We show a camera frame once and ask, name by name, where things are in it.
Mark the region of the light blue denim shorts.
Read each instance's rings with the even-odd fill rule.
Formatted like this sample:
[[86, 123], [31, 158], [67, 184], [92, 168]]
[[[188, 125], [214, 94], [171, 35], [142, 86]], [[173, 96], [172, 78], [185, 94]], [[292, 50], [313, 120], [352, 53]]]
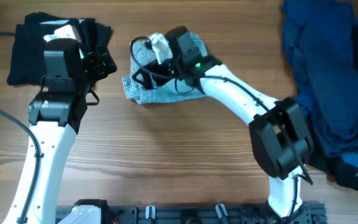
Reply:
[[[208, 52], [200, 37], [194, 33], [190, 33], [190, 37], [193, 43], [200, 49], [202, 56], [206, 56]], [[132, 48], [135, 59], [144, 67], [154, 60], [157, 61], [155, 53], [145, 46], [145, 41], [146, 40], [136, 41]], [[146, 88], [135, 82], [132, 78], [139, 68], [131, 56], [131, 73], [130, 75], [122, 77], [123, 88], [127, 99], [134, 100], [138, 104], [174, 103], [205, 97], [205, 95], [196, 88], [193, 89], [193, 87], [189, 87], [184, 80], [152, 78], [151, 82], [149, 82], [151, 87]]]

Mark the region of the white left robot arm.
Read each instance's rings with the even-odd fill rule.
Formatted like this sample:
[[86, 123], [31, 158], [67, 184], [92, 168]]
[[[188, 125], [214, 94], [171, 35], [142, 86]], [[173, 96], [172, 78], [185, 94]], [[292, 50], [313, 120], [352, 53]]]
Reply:
[[29, 105], [29, 144], [19, 185], [5, 223], [54, 223], [63, 170], [75, 143], [94, 84], [117, 70], [98, 45], [80, 57], [78, 44], [50, 44], [46, 73]]

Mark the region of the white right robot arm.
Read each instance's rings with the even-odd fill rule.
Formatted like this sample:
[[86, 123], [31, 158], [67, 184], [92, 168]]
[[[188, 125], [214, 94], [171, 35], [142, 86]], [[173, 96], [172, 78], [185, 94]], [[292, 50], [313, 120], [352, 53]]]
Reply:
[[166, 34], [154, 33], [144, 40], [156, 59], [139, 66], [132, 79], [150, 88], [160, 80], [183, 80], [218, 100], [249, 128], [252, 151], [260, 168], [269, 177], [268, 205], [282, 223], [292, 221], [301, 208], [300, 179], [312, 184], [306, 170], [314, 143], [299, 105], [293, 98], [278, 100], [252, 88], [213, 55], [202, 54], [185, 26]]

